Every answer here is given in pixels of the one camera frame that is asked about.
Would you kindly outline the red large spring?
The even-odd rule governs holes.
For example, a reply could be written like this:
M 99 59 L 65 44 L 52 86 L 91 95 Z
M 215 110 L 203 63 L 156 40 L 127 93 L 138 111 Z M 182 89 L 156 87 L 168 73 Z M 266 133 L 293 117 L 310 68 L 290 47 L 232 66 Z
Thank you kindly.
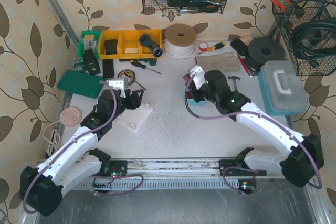
M 186 74 L 186 75 L 183 76 L 183 79 L 184 79 L 185 82 L 188 82 L 190 77 L 189 77 L 189 75 Z

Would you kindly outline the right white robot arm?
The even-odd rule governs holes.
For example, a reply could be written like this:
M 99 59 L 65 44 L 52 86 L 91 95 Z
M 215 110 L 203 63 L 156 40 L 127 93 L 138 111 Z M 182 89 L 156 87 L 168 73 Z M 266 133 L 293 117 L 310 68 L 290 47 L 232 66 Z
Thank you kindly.
M 219 70 L 204 72 L 196 65 L 183 79 L 185 94 L 191 94 L 195 102 L 205 99 L 215 105 L 220 114 L 212 119 L 231 118 L 264 137 L 280 152 L 275 155 L 249 148 L 243 157 L 245 171 L 281 173 L 297 187 L 308 184 L 322 188 L 319 170 L 324 166 L 324 157 L 316 135 L 305 136 L 270 117 L 250 98 L 233 92 Z

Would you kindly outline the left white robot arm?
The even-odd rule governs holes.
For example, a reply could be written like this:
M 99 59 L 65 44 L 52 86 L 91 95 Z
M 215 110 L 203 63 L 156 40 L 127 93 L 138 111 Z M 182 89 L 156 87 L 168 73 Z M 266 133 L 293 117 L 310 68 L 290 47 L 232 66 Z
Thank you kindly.
M 125 110 L 141 106 L 143 94 L 142 89 L 121 91 L 108 87 L 103 90 L 98 103 L 70 140 L 42 164 L 35 168 L 27 166 L 22 171 L 19 197 L 24 211 L 49 216 L 68 191 L 82 180 L 126 177 L 124 172 L 113 167 L 111 156 L 95 146 L 111 130 L 113 120 Z

